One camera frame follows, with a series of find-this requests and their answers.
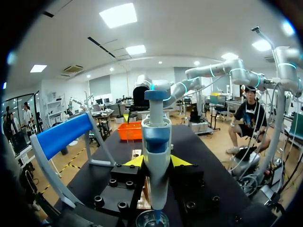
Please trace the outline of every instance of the tube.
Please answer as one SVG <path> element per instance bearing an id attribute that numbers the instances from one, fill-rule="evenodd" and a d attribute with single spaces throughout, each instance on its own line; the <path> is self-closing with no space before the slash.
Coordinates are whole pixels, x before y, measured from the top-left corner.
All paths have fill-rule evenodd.
<path id="1" fill-rule="evenodd" d="M 280 132 L 282 129 L 283 119 L 284 119 L 284 109 L 285 109 L 285 102 L 284 102 L 284 89 L 281 86 L 277 86 L 278 89 L 278 107 L 277 107 L 277 115 L 276 115 L 276 124 L 275 124 L 275 131 L 272 137 L 272 140 L 269 145 L 269 151 L 265 157 L 263 164 L 261 165 L 260 169 L 256 172 L 258 183 L 261 183 L 264 177 L 264 172 L 268 164 L 271 161 L 271 158 L 275 155 L 276 149 L 279 142 Z"/>

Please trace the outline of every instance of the robotic arm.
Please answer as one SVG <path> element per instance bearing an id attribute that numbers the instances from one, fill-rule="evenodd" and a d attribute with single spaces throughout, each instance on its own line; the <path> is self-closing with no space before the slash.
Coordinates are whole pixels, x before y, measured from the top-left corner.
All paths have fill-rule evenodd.
<path id="1" fill-rule="evenodd" d="M 72 111 L 72 103 L 73 103 L 73 102 L 79 104 L 79 105 L 80 105 L 80 108 L 81 108 L 83 111 L 86 111 L 86 107 L 84 106 L 84 103 L 81 102 L 81 101 L 78 100 L 78 99 L 73 98 L 73 97 L 70 98 L 70 102 L 69 102 L 69 104 L 68 104 L 68 108 L 69 108 L 70 111 Z"/>

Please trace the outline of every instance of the ceiling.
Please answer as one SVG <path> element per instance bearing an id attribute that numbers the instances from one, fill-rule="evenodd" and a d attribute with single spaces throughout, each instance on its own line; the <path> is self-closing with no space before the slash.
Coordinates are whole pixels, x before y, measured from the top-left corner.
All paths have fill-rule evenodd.
<path id="1" fill-rule="evenodd" d="M 276 46 L 298 46 L 281 30 L 282 19 L 259 0 L 59 0 L 41 15 L 29 30 L 12 66 L 7 91 L 32 86 L 42 79 L 62 78 L 62 70 L 72 64 L 84 67 L 72 75 L 75 81 L 124 72 L 126 69 L 194 67 L 222 61 L 232 52 L 242 58 L 248 69 L 272 67 L 251 44 L 260 40 L 251 28 L 260 26 Z M 99 12 L 132 2 L 138 22 L 110 29 Z M 117 59 L 129 58 L 128 46 L 144 44 L 146 53 L 120 60 L 110 57 L 93 44 L 92 37 Z M 34 64 L 45 64 L 41 73 L 30 73 Z"/>

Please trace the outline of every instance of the chair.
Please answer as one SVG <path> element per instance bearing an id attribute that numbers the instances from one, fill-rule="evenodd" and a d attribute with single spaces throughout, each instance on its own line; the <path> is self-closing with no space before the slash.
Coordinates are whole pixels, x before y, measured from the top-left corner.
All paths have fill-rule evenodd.
<path id="1" fill-rule="evenodd" d="M 226 96 L 218 96 L 218 105 L 215 106 L 219 119 L 224 120 L 224 116 L 227 114 Z"/>
<path id="2" fill-rule="evenodd" d="M 95 134 L 97 141 L 101 145 L 100 149 L 105 151 L 109 161 L 94 160 L 92 158 L 89 148 L 90 131 Z M 77 115 L 40 134 L 34 134 L 30 137 L 37 162 L 49 184 L 59 195 L 60 199 L 72 208 L 75 208 L 76 202 L 81 203 L 81 201 L 60 181 L 48 161 L 60 150 L 83 134 L 85 134 L 86 151 L 90 164 L 98 166 L 114 166 L 116 164 L 106 144 L 98 133 L 95 121 L 90 112 Z"/>

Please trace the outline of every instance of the person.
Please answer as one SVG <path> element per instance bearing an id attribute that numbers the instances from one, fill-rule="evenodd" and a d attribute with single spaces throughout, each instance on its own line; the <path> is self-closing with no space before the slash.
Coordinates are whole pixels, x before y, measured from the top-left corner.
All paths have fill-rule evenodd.
<path id="1" fill-rule="evenodd" d="M 6 136 L 6 138 L 8 139 L 8 141 L 10 141 L 10 135 L 9 135 L 9 129 L 8 129 L 8 124 L 6 121 L 6 114 L 3 115 L 3 133 Z"/>
<path id="2" fill-rule="evenodd" d="M 24 125 L 27 128 L 27 136 L 28 138 L 32 135 L 32 132 L 29 127 L 29 122 L 33 121 L 32 113 L 30 112 L 27 102 L 24 103 L 24 113 L 23 113 Z"/>
<path id="3" fill-rule="evenodd" d="M 13 113 L 10 113 L 10 119 L 11 119 L 10 128 L 11 128 L 13 135 L 15 135 L 17 132 L 20 131 L 19 121 L 17 120 L 16 117 L 14 117 Z"/>
<path id="4" fill-rule="evenodd" d="M 237 134 L 239 134 L 240 137 L 243 136 L 249 136 L 251 138 L 254 137 L 258 142 L 261 142 L 263 137 L 265 136 L 264 142 L 259 150 L 260 152 L 267 149 L 270 144 L 270 137 L 265 135 L 265 128 L 267 126 L 267 121 L 266 121 L 266 116 L 264 117 L 263 120 L 263 116 L 265 115 L 265 110 L 263 106 L 260 107 L 258 122 L 256 122 L 259 105 L 260 105 L 260 103 L 257 102 L 255 99 L 256 89 L 254 87 L 246 87 L 245 95 L 247 100 L 240 105 L 235 116 L 232 118 L 231 126 L 228 129 L 228 133 L 233 143 L 233 147 L 226 151 L 226 153 L 228 154 L 237 154 L 240 150 L 237 142 Z M 244 124 L 235 125 L 235 120 L 240 120 L 240 119 L 243 119 Z"/>

